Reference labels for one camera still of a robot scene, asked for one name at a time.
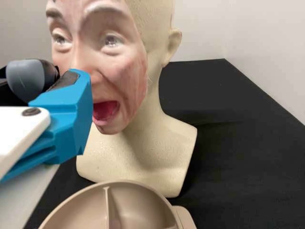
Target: cream mannequin bust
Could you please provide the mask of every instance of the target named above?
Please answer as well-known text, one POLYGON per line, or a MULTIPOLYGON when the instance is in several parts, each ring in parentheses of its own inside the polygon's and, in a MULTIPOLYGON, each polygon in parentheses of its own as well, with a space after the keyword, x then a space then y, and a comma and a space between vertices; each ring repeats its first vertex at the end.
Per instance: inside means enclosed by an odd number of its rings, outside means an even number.
MULTIPOLYGON (((77 171, 93 182, 134 180, 173 198, 181 192, 197 137, 195 127, 166 115, 160 106, 159 77, 182 38, 180 31, 171 28, 174 0, 125 2, 147 53, 146 94, 119 132, 107 132, 92 123, 84 155, 77 157, 77 171)), ((69 63, 66 68, 86 71, 77 57, 69 63)))

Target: white wall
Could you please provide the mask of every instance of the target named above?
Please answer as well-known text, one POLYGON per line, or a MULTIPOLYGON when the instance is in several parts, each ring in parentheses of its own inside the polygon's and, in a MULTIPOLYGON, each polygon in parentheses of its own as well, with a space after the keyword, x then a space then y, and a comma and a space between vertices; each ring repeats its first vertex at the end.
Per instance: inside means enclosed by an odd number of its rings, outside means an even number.
POLYGON ((224 0, 176 0, 173 26, 183 39, 172 61, 223 58, 224 0))
POLYGON ((45 0, 0 1, 0 67, 24 58, 51 60, 45 0))
POLYGON ((226 4, 224 56, 305 124, 305 1, 226 4))

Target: robotic arm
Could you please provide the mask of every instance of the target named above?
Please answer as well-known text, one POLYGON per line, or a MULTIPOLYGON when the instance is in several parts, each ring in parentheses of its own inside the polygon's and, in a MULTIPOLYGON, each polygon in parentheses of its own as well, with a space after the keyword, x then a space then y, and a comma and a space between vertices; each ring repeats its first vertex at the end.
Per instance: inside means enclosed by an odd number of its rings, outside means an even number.
POLYGON ((70 69, 60 77, 43 60, 13 61, 0 73, 0 183, 83 154, 93 113, 89 74, 70 69))

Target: screw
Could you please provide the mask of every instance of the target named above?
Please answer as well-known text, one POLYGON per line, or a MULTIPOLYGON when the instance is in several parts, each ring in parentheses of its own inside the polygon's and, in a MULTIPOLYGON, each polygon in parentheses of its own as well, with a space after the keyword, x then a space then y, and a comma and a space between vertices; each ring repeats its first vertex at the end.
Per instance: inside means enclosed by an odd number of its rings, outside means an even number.
POLYGON ((24 110, 22 112, 22 116, 34 116, 34 115, 38 115, 39 113, 41 113, 41 110, 34 107, 24 110))

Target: eyebrow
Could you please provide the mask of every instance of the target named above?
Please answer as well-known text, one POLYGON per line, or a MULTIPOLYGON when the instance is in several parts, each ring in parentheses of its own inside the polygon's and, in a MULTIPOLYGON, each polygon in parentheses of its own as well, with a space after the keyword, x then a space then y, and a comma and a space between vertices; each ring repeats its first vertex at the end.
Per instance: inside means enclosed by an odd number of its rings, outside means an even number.
POLYGON ((102 6, 102 5, 95 5, 93 7, 89 7, 85 11, 85 17, 89 17, 89 15, 94 14, 94 13, 115 13, 115 14, 120 14, 121 16, 127 16, 127 14, 122 11, 119 8, 113 7, 113 6, 102 6))
POLYGON ((46 11, 47 18, 63 18, 62 13, 56 8, 51 8, 46 11))

